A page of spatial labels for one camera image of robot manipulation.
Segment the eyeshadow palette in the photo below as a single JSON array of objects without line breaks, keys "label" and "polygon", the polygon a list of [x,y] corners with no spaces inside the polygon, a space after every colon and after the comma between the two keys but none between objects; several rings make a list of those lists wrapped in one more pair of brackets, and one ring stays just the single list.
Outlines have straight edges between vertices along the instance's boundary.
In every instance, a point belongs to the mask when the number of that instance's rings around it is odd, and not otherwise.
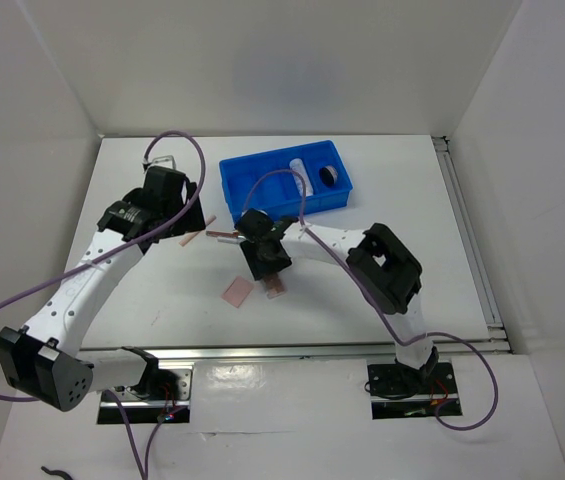
[{"label": "eyeshadow palette", "polygon": [[287,291],[286,286],[277,273],[264,276],[261,282],[268,299],[277,298]]}]

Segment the pink concealer stick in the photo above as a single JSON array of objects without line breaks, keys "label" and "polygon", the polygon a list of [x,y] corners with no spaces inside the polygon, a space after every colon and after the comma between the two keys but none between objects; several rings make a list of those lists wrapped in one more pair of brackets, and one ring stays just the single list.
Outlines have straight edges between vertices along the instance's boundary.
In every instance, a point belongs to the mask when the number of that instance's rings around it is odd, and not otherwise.
[{"label": "pink concealer stick", "polygon": [[204,231],[207,227],[209,227],[215,220],[217,219],[217,217],[215,215],[211,215],[209,216],[206,220],[205,220],[205,226],[199,230],[199,231],[195,231],[195,232],[191,232],[191,233],[187,233],[186,235],[184,235],[182,237],[182,239],[179,241],[179,245],[181,247],[185,247],[188,243],[190,243],[196,236],[198,236],[202,231]]}]

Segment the red lip gloss tube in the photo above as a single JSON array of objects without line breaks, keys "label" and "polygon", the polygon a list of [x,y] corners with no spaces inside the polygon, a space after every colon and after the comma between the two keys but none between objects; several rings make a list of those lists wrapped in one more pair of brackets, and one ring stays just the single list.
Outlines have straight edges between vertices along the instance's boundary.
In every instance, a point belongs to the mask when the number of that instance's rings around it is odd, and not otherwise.
[{"label": "red lip gloss tube", "polygon": [[221,232],[221,231],[213,231],[213,230],[206,230],[206,235],[212,238],[237,238],[239,237],[239,232]]}]

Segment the silver blue mascara tube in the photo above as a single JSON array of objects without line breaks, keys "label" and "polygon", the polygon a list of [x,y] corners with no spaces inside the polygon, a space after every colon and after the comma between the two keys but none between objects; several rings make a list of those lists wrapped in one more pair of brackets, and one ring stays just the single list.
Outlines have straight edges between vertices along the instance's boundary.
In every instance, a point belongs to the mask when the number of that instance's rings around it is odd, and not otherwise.
[{"label": "silver blue mascara tube", "polygon": [[239,244],[242,240],[237,237],[219,237],[217,238],[217,241],[228,244]]}]

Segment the blue plastic compartment tray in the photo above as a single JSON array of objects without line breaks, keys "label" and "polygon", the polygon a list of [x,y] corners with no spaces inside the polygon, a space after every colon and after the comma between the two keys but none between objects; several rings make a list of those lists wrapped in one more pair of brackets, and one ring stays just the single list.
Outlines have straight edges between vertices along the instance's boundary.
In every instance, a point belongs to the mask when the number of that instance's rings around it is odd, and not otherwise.
[{"label": "blue plastic compartment tray", "polygon": [[[234,221],[249,208],[262,210],[274,220],[299,214],[302,196],[294,175],[287,172],[294,158],[303,160],[314,190],[306,199],[306,215],[347,205],[353,184],[335,144],[324,140],[220,161],[224,198]],[[326,187],[319,178],[318,172],[325,165],[338,170],[333,188]]]}]

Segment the white cosmetic tube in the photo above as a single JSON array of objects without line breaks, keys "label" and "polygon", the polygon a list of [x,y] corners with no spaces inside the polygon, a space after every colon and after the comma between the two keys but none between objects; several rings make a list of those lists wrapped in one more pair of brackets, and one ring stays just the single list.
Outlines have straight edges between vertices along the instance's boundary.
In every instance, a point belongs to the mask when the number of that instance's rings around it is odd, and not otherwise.
[{"label": "white cosmetic tube", "polygon": [[301,158],[292,159],[289,162],[289,168],[295,172],[294,181],[299,194],[302,197],[312,196],[314,194],[314,190],[303,160]]}]

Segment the round powder compact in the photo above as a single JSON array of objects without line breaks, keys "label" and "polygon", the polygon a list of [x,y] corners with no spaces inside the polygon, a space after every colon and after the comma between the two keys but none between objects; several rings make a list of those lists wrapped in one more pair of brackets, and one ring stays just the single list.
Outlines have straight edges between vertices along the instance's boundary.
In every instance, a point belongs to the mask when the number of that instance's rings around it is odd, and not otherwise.
[{"label": "round powder compact", "polygon": [[336,186],[338,181],[338,170],[333,165],[325,165],[320,168],[319,178],[321,182],[329,188],[333,188]]}]

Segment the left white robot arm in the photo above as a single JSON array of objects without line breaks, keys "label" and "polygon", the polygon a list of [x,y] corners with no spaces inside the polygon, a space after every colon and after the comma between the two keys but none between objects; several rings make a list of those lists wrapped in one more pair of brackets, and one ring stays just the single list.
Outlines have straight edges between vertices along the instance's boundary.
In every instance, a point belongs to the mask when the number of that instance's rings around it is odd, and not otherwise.
[{"label": "left white robot arm", "polygon": [[50,300],[20,329],[0,331],[0,365],[16,390],[60,411],[88,393],[116,387],[146,399],[174,398],[177,376],[136,347],[78,355],[95,317],[122,278],[162,239],[199,232],[205,219],[199,189],[172,168],[147,169],[144,184],[109,206],[79,263]]}]

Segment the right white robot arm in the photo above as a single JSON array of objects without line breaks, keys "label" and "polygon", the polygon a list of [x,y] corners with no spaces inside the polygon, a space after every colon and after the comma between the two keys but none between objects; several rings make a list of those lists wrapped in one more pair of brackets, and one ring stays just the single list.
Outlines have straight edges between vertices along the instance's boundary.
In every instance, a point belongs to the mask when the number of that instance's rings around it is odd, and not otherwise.
[{"label": "right white robot arm", "polygon": [[431,383],[438,352],[427,337],[421,309],[422,266],[386,225],[336,229],[292,216],[273,220],[250,209],[235,229],[256,280],[277,274],[299,259],[342,267],[393,338],[402,387],[419,392]]}]

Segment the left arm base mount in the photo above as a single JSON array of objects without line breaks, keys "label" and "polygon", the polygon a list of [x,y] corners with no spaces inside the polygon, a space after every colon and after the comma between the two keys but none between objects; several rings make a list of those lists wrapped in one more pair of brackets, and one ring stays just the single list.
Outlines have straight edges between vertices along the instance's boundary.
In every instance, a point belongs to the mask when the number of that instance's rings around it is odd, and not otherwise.
[{"label": "left arm base mount", "polygon": [[140,392],[129,386],[116,386],[100,395],[96,423],[122,425],[121,404],[130,425],[188,424],[193,367],[180,365],[168,370],[156,386]]}]

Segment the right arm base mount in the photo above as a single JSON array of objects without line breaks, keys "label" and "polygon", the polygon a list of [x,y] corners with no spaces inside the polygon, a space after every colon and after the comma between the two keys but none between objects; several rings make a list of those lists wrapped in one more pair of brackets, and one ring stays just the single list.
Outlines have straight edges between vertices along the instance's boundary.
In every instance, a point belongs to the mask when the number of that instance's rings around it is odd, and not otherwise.
[{"label": "right arm base mount", "polygon": [[370,396],[374,420],[462,415],[455,372],[450,362],[438,363],[420,382],[396,363],[370,364],[364,390]]}]

